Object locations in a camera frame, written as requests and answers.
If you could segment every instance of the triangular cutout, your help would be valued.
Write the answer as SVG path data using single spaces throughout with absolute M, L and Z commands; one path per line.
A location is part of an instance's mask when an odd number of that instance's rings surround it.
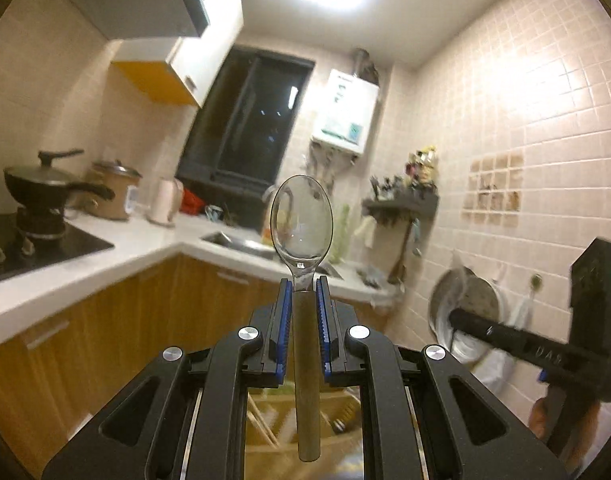
M 136 446 L 150 413 L 160 379 L 151 377 L 114 410 L 100 428 L 101 433 L 126 446 Z
M 450 379 L 450 388 L 474 446 L 485 444 L 508 431 L 503 421 L 459 378 Z

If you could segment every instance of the spoon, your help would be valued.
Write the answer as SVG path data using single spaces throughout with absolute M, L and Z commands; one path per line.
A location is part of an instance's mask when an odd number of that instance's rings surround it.
M 288 178 L 276 192 L 270 216 L 272 242 L 294 282 L 292 352 L 296 390 L 299 458 L 313 462 L 321 455 L 319 385 L 321 354 L 316 316 L 314 270 L 332 243 L 332 207 L 313 178 Z

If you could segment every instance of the sink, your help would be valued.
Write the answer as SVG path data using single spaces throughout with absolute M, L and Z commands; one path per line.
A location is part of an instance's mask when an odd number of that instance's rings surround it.
M 246 240 L 245 238 L 239 238 L 236 236 L 228 235 L 223 232 L 211 233 L 205 235 L 201 239 L 205 240 L 206 242 L 225 247 L 227 249 L 239 251 L 239 253 L 259 256 L 265 258 L 266 260 L 272 260 L 274 262 L 281 261 L 281 258 L 279 258 L 278 254 L 274 250 L 274 247 L 255 242 L 253 240 Z M 334 267 L 332 267 L 332 265 L 327 262 L 323 262 L 322 264 L 317 266 L 315 271 L 319 274 L 329 276 L 330 278 L 336 278 L 338 280 L 343 279 L 341 275 L 336 272 Z

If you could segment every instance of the pan handle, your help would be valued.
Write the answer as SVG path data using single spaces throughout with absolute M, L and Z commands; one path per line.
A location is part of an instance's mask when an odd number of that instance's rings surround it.
M 67 188 L 70 191 L 87 191 L 93 193 L 105 200 L 114 200 L 115 193 L 108 186 L 103 184 L 92 184 L 91 182 L 73 182 L 68 184 Z
M 55 158 L 63 158 L 64 156 L 74 156 L 84 153 L 84 150 L 75 148 L 69 152 L 38 152 L 38 158 L 41 159 L 41 166 L 51 166 Z

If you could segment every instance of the white countertop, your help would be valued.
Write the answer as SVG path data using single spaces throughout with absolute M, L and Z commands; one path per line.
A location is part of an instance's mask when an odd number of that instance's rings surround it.
M 71 304 L 179 253 L 271 282 L 290 277 L 282 263 L 202 240 L 201 237 L 217 231 L 259 240 L 253 231 L 214 224 L 204 217 L 180 214 L 175 228 L 156 226 L 140 217 L 114 222 L 85 214 L 70 223 L 113 243 L 114 248 L 0 282 L 0 343 Z M 334 267 L 343 277 L 342 280 L 328 278 L 334 296 L 362 303 L 394 301 L 392 291 L 365 286 L 353 268 Z

